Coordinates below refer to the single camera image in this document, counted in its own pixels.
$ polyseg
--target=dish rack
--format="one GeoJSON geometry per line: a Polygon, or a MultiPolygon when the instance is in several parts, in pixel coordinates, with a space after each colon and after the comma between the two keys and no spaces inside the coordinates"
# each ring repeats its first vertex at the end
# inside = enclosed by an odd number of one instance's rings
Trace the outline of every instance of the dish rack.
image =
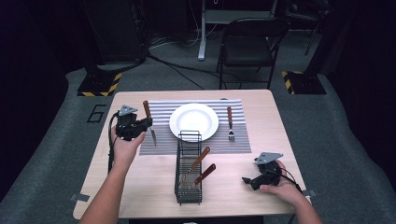
{"type": "Polygon", "coordinates": [[[177,167],[175,178],[175,194],[177,202],[201,203],[202,185],[194,185],[194,180],[202,174],[202,165],[199,163],[191,169],[193,163],[201,155],[202,136],[198,131],[180,131],[177,140],[177,167]]]}

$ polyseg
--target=placemat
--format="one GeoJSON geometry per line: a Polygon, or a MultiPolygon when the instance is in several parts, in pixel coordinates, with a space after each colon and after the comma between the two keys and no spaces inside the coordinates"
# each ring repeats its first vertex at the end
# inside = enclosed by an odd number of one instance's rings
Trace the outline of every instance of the placemat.
{"type": "Polygon", "coordinates": [[[169,128],[169,119],[172,113],[182,105],[196,103],[211,107],[219,117],[219,128],[210,138],[202,142],[202,148],[210,147],[211,154],[251,153],[248,141],[248,130],[245,123],[245,114],[240,99],[236,100],[178,100],[178,101],[148,101],[153,119],[152,130],[157,138],[157,146],[148,130],[145,141],[140,147],[143,155],[176,155],[177,137],[169,128]],[[233,110],[234,141],[228,140],[227,106],[233,110]]]}

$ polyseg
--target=knife handle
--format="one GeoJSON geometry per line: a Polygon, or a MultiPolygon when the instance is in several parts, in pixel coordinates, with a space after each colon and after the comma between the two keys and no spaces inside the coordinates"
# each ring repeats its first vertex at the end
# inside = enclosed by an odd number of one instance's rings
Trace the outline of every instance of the knife handle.
{"type": "Polygon", "coordinates": [[[197,167],[197,165],[204,159],[204,157],[209,153],[210,147],[206,147],[204,151],[201,153],[201,155],[198,157],[198,159],[192,164],[191,169],[194,169],[197,167]]]}
{"type": "Polygon", "coordinates": [[[198,185],[201,183],[207,176],[209,176],[214,170],[216,170],[216,164],[212,163],[207,169],[195,179],[194,184],[198,185]]]}
{"type": "Polygon", "coordinates": [[[146,117],[148,119],[151,119],[151,113],[149,112],[149,102],[148,101],[144,101],[143,102],[143,107],[145,107],[146,117]]]}
{"type": "Polygon", "coordinates": [[[228,115],[228,122],[233,123],[233,111],[231,110],[231,107],[227,107],[227,115],[228,115]]]}

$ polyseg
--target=black stand base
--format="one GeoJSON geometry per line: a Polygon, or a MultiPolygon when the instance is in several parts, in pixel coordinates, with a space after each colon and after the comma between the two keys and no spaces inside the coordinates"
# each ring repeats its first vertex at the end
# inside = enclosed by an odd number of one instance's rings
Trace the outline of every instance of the black stand base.
{"type": "Polygon", "coordinates": [[[78,88],[78,96],[110,96],[119,84],[121,73],[107,73],[98,70],[99,74],[87,74],[78,88]]]}
{"type": "Polygon", "coordinates": [[[318,77],[306,77],[303,72],[290,71],[283,71],[282,77],[289,94],[326,94],[318,77]]]}

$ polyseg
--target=wooden table top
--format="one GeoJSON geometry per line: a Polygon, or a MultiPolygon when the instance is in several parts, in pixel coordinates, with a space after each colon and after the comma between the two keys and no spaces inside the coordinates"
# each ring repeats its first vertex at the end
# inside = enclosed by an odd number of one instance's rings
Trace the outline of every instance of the wooden table top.
{"type": "Polygon", "coordinates": [[[120,218],[171,217],[236,217],[292,214],[293,208],[272,194],[253,190],[242,176],[254,178],[260,174],[254,159],[262,152],[277,152],[280,160],[297,183],[305,189],[297,161],[290,146],[273,94],[268,90],[228,91],[127,91],[118,92],[109,109],[92,162],[81,189],[89,195],[87,202],[78,201],[74,217],[80,219],[106,179],[108,163],[108,123],[122,105],[137,107],[138,119],[143,119],[145,100],[217,100],[241,99],[248,139],[252,153],[208,154],[202,166],[215,163],[217,169],[203,182],[200,204],[177,203],[174,192],[176,155],[139,156],[126,177],[120,205],[120,218]]]}

